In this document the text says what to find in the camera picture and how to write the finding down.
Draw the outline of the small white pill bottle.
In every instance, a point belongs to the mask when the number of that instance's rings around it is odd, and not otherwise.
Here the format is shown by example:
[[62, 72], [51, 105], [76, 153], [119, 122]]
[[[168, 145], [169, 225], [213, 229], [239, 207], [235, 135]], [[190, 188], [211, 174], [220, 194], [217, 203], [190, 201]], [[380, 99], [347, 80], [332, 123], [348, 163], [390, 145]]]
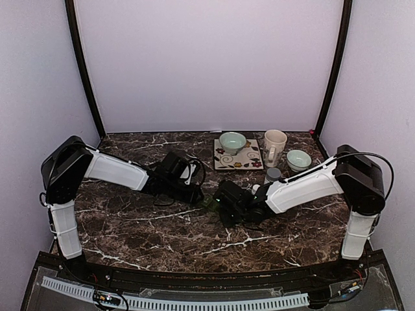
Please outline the small white pill bottle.
[[258, 184], [253, 185], [252, 186], [252, 190], [251, 190], [252, 194], [256, 194], [256, 192], [258, 191], [259, 187], [260, 187], [260, 185], [258, 185]]

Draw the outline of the green weekly pill organizer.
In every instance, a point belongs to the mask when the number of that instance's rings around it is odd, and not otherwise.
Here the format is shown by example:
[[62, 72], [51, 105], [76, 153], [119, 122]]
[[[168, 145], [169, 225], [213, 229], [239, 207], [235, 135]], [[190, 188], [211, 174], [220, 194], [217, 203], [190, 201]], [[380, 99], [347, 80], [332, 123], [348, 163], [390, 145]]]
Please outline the green weekly pill organizer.
[[200, 202], [201, 206], [203, 208], [208, 209], [209, 211], [212, 212], [217, 212], [218, 208], [220, 207], [219, 203], [217, 200], [213, 199], [212, 196], [206, 196], [201, 202]]

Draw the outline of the large grey-capped pill bottle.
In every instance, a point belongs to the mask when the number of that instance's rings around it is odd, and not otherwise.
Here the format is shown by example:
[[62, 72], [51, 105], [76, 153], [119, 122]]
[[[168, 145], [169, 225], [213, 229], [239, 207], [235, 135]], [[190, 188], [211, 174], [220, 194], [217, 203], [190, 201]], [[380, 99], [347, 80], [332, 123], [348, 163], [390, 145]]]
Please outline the large grey-capped pill bottle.
[[273, 183], [281, 179], [281, 170], [276, 167], [267, 168], [264, 184]]

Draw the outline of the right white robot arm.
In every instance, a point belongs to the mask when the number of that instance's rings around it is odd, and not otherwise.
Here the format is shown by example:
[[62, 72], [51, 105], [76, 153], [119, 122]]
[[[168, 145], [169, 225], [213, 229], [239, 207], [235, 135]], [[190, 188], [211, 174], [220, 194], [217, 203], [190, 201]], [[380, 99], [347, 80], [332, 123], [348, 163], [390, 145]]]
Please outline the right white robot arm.
[[331, 195], [342, 194], [350, 215], [341, 249], [341, 259], [331, 267], [331, 276], [345, 281], [356, 270], [375, 221], [386, 206], [391, 190], [384, 188], [383, 171], [371, 152], [350, 145], [338, 147], [323, 163], [285, 179], [259, 186], [255, 192], [224, 180], [213, 199], [219, 205], [224, 227], [243, 222], [259, 224], [293, 207]]

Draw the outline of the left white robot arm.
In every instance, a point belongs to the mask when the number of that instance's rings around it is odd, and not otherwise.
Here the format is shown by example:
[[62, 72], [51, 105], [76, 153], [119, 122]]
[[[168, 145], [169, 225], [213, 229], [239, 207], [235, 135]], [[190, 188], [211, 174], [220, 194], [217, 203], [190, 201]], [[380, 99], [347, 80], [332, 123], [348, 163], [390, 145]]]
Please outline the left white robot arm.
[[203, 183], [195, 178], [205, 171], [198, 159], [185, 159], [174, 152], [161, 161], [142, 165], [101, 152], [76, 135], [68, 138], [41, 164], [43, 192], [39, 195], [60, 254], [69, 260], [66, 272], [77, 282], [91, 278], [91, 267], [79, 258], [83, 250], [75, 216], [78, 190], [87, 180], [194, 205], [204, 199]]

